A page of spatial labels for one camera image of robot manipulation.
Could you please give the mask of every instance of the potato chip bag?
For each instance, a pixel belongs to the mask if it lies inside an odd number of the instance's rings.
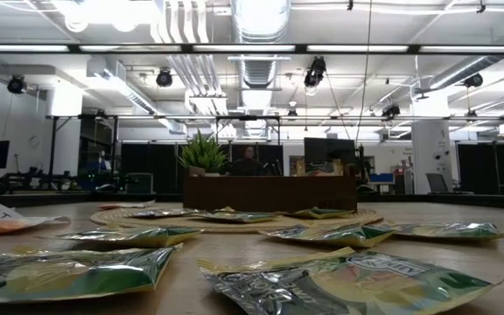
[[[146,211],[131,213],[129,216],[138,219],[161,219],[161,218],[184,216],[189,214],[199,214],[201,212],[202,212],[201,210],[191,208],[150,209]]]
[[[98,298],[155,289],[174,248],[0,255],[0,303]]]
[[[277,213],[239,213],[239,212],[198,213],[195,215],[209,220],[239,222],[239,223],[257,223],[257,222],[272,221],[279,217]]]
[[[303,219],[329,219],[353,213],[355,213],[355,210],[318,209],[317,207],[314,207],[312,209],[300,210],[294,213],[286,213],[285,215]]]
[[[494,287],[430,263],[350,248],[240,267],[198,265],[250,315],[429,315]]]
[[[316,242],[341,247],[353,246],[372,248],[394,233],[393,229],[385,227],[370,227],[361,225],[329,226],[329,227],[292,227],[278,231],[260,231],[267,236],[278,237],[290,241]]]
[[[158,249],[176,245],[202,233],[186,227],[99,227],[85,232],[62,234],[48,238],[57,240],[108,242],[123,246]]]
[[[504,234],[492,223],[416,223],[381,225],[380,227],[393,228],[396,235],[418,238],[489,241],[504,237]]]

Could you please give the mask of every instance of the chip bag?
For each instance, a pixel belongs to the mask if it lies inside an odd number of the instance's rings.
[[[138,219],[161,219],[161,218],[184,216],[188,214],[199,214],[201,212],[202,212],[201,210],[190,208],[150,209],[147,211],[139,211],[131,213],[129,216]]]
[[[203,230],[186,227],[99,227],[95,230],[62,234],[49,238],[58,240],[108,242],[136,248],[157,249],[176,245],[202,233]]]
[[[238,212],[216,212],[216,213],[199,213],[196,216],[208,220],[228,221],[238,223],[257,223],[272,221],[279,216],[273,213],[238,213]]]
[[[417,223],[381,225],[381,227],[393,228],[396,235],[418,238],[489,241],[504,237],[492,223]]]
[[[330,219],[339,217],[344,214],[353,214],[355,210],[337,210],[337,209],[312,209],[300,210],[294,213],[286,213],[285,215],[303,218],[303,219]]]
[[[216,291],[250,315],[428,315],[494,287],[452,269],[350,248],[241,267],[198,264]]]
[[[0,303],[98,298],[155,289],[174,248],[0,255]]]
[[[146,202],[123,202],[123,203],[115,203],[115,204],[104,204],[99,205],[98,208],[100,210],[113,210],[119,208],[146,208],[151,207],[155,203],[155,200],[146,201]]]
[[[259,233],[290,241],[316,242],[341,247],[354,246],[372,248],[394,233],[393,229],[385,227],[370,227],[360,225],[331,227],[293,227],[279,231]]]

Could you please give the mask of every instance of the cable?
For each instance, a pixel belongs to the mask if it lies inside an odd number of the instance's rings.
[[[7,8],[10,8],[10,9],[13,9],[13,10],[22,11],[22,12],[41,12],[41,13],[43,13],[43,12],[60,12],[60,10],[57,10],[57,9],[51,9],[51,10],[23,9],[23,8],[18,8],[16,6],[13,6],[13,5],[10,5],[7,3],[0,3],[0,5],[7,7]]]
[[[327,70],[325,71],[325,77],[328,79],[328,84],[330,85],[330,91],[332,92],[333,104],[336,106],[336,109],[338,109],[339,119],[341,119],[341,124],[343,125],[343,129],[346,130],[347,139],[351,140],[351,137],[349,136],[349,131],[347,131],[346,122],[344,122],[344,120],[343,120],[343,115],[341,114],[340,106],[338,105],[338,101],[336,100],[336,95],[333,93],[332,82],[330,81],[330,74],[328,74]]]
[[[5,140],[5,134],[7,133],[7,124],[9,123],[9,115],[11,114],[11,107],[13,105],[13,97],[15,95],[10,95],[9,109],[7,109],[7,117],[5,118],[5,126],[3,127],[3,140]]]
[[[357,136],[355,136],[355,144],[359,140],[359,130],[361,129],[361,119],[363,118],[363,109],[365,108],[365,94],[367,92],[367,72],[368,72],[368,54],[370,53],[371,44],[371,24],[373,22],[373,0],[370,0],[368,10],[368,34],[367,34],[367,58],[365,59],[365,78],[363,79],[363,94],[360,99],[359,122],[357,123]]]

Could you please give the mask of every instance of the pillar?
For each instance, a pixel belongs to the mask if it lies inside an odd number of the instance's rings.
[[[47,93],[46,102],[48,113],[51,116],[77,116],[81,113],[83,103],[83,92],[77,87],[56,87]],[[63,174],[70,171],[72,175],[77,175],[79,163],[79,141],[81,136],[81,120],[71,119],[66,122],[66,118],[58,120],[59,130],[56,133],[56,144],[54,151],[53,173]],[[50,168],[50,143],[52,141],[52,120],[48,119],[49,130],[45,137],[45,171]]]
[[[448,94],[437,91],[428,99],[414,101],[413,116],[448,116]],[[441,174],[452,191],[452,165],[448,121],[418,121],[412,125],[414,188],[416,194],[431,192],[427,174]]]

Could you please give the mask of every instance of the round woven mat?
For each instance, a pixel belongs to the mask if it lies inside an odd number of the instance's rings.
[[[368,224],[382,219],[375,211],[359,209],[357,213],[345,214],[339,218],[323,220],[305,220],[281,216],[275,220],[258,223],[233,223],[206,220],[195,216],[171,217],[162,219],[137,219],[131,218],[130,214],[141,212],[142,209],[116,209],[101,211],[91,216],[91,221],[102,225],[118,225],[125,228],[137,227],[177,227],[177,228],[201,228],[208,233],[255,233],[259,230],[269,231],[283,228],[291,228],[298,224],[310,226]]]

